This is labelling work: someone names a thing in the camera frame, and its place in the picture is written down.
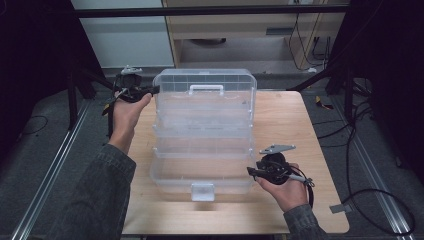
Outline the black curtain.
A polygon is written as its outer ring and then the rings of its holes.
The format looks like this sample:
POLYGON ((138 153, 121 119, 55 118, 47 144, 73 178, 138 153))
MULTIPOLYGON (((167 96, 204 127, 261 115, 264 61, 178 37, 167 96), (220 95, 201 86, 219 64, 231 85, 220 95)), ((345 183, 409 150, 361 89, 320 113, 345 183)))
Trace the black curtain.
POLYGON ((386 131, 424 184, 424 0, 350 0, 330 62, 371 81, 386 131))
POLYGON ((0 162, 35 104, 67 88, 92 97, 90 73, 103 71, 71 0, 0 0, 0 162))

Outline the person's right hand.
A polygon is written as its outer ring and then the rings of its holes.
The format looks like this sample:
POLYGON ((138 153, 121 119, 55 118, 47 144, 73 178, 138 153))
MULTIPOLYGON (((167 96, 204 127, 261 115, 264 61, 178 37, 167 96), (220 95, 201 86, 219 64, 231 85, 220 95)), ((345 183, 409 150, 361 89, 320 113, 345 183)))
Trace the person's right hand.
POLYGON ((282 185, 275 185, 258 177, 256 182, 276 200, 283 212, 308 203, 306 186, 300 181, 289 179, 282 185))

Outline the grey tape piece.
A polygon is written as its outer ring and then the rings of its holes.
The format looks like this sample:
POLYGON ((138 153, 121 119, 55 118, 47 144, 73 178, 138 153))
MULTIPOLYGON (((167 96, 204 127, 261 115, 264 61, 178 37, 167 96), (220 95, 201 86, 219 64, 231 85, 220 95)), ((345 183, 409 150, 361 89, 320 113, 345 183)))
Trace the grey tape piece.
POLYGON ((338 205, 330 206, 330 210, 333 214, 341 213, 341 212, 349 213, 352 211, 352 208, 349 204, 346 204, 346 205, 338 204, 338 205))

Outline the metal floor rail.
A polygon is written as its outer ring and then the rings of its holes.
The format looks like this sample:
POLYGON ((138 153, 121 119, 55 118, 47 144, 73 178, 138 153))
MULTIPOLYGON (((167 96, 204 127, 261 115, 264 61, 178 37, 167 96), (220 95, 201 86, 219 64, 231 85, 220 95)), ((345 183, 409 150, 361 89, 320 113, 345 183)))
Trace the metal floor rail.
POLYGON ((37 189, 29 207, 24 216, 15 228, 10 240, 27 240, 38 216, 46 202, 47 197, 56 181, 60 170, 65 163, 67 156, 76 140, 76 137, 86 119, 87 112, 92 105, 91 100, 83 100, 81 107, 77 112, 77 118, 74 126, 70 128, 62 141, 55 157, 53 158, 40 186, 37 189))
POLYGON ((402 213, 402 210, 408 210, 408 207, 402 206, 400 200, 396 200, 393 196, 389 195, 389 188, 373 164, 358 133, 352 136, 352 145, 393 232, 404 233, 404 236, 398 236, 397 239, 415 240, 415 236, 412 233, 413 224, 409 223, 407 216, 402 213))

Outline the white cabinet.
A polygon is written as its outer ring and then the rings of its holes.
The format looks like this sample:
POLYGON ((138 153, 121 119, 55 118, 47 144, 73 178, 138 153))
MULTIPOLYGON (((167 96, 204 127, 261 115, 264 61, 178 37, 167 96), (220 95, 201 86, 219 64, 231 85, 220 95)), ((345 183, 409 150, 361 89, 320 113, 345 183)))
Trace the white cabinet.
MULTIPOLYGON (((161 0, 71 0, 76 10, 156 8, 161 0)), ((165 18, 117 17, 80 20, 102 68, 173 67, 165 18)))

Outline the black horizontal bar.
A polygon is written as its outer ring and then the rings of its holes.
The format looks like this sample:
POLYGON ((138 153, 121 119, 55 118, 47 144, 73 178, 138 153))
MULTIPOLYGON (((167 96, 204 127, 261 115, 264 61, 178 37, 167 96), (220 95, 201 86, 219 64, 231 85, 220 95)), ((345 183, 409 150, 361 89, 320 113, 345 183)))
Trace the black horizontal bar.
POLYGON ((209 16, 246 14, 297 14, 297 13, 341 13, 350 8, 349 4, 320 5, 255 5, 255 6, 201 6, 167 8, 123 8, 123 9, 82 9, 72 14, 78 18, 108 17, 156 17, 156 16, 209 16))

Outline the yellow and black floor object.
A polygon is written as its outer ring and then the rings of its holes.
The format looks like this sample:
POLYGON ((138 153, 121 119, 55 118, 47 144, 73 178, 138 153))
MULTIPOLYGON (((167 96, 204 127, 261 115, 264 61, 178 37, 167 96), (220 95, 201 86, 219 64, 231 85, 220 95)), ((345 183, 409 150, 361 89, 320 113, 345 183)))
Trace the yellow and black floor object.
POLYGON ((318 107, 328 109, 328 110, 333 109, 333 105, 328 97, 316 96, 315 103, 318 107))

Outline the person's left hand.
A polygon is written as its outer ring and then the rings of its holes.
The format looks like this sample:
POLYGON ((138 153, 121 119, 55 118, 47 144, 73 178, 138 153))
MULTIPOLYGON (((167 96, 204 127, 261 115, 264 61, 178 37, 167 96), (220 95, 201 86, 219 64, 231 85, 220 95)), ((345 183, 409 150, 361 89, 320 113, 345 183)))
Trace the person's left hand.
POLYGON ((150 103, 151 99, 152 95, 146 94, 140 101, 135 103, 128 103, 121 99, 115 102, 113 132, 109 140, 110 145, 125 154, 129 152, 141 112, 150 103))

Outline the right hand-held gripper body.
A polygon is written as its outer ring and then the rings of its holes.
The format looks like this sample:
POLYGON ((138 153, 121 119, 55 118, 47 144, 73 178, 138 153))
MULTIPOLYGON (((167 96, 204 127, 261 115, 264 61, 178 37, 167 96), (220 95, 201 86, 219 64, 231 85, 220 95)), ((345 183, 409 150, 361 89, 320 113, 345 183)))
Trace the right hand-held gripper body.
POLYGON ((289 176, 293 174, 293 171, 282 152, 295 148, 295 145, 273 144, 261 150, 260 154, 263 154, 263 157, 256 163, 259 177, 275 185, 284 184, 289 179, 289 176))

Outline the clear plastic storage box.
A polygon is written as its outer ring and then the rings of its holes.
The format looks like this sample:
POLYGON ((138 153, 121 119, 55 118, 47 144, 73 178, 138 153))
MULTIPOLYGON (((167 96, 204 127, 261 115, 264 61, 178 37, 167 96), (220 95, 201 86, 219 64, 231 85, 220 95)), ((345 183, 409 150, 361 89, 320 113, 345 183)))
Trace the clear plastic storage box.
POLYGON ((193 201, 248 193, 255 77, 246 69, 166 69, 153 84, 160 91, 150 177, 158 187, 193 201))

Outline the light wooden cabinet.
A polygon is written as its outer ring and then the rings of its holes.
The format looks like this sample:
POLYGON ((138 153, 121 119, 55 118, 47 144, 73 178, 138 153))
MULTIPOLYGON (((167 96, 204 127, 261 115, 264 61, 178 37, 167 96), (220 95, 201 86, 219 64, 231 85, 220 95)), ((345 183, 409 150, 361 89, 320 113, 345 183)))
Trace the light wooden cabinet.
MULTIPOLYGON (((164 7, 255 6, 255 5, 336 5, 349 0, 162 0, 164 7)), ((247 14, 209 16, 168 16, 166 18, 174 63, 181 64, 183 42, 194 39, 282 37, 297 67, 310 66, 316 38, 334 39, 345 14, 247 14)))

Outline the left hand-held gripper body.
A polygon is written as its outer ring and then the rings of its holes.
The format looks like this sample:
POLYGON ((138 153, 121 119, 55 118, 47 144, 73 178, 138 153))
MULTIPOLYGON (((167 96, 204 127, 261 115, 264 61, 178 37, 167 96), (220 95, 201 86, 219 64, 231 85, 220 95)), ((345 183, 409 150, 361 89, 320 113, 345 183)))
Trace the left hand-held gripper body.
POLYGON ((143 70, 126 66, 118 75, 115 82, 117 87, 116 99, 120 98, 126 102, 138 102, 144 95, 149 93, 146 87, 142 87, 143 70))

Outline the black metal stand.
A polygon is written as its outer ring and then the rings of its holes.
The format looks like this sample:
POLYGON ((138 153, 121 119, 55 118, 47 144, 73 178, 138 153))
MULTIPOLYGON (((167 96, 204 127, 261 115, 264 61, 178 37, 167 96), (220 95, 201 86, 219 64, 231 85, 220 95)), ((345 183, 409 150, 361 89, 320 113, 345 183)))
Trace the black metal stand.
POLYGON ((344 116, 349 123, 353 122, 353 82, 354 71, 349 63, 330 64, 326 69, 310 77, 306 81, 288 88, 288 91, 301 92, 321 79, 329 77, 330 80, 325 91, 332 95, 344 88, 344 116))
POLYGON ((93 99, 96 96, 96 91, 92 85, 93 82, 99 83, 109 90, 113 89, 113 83, 107 81, 105 76, 96 74, 86 68, 74 68, 67 73, 69 130, 76 126, 78 120, 76 91, 79 91, 84 99, 93 99))

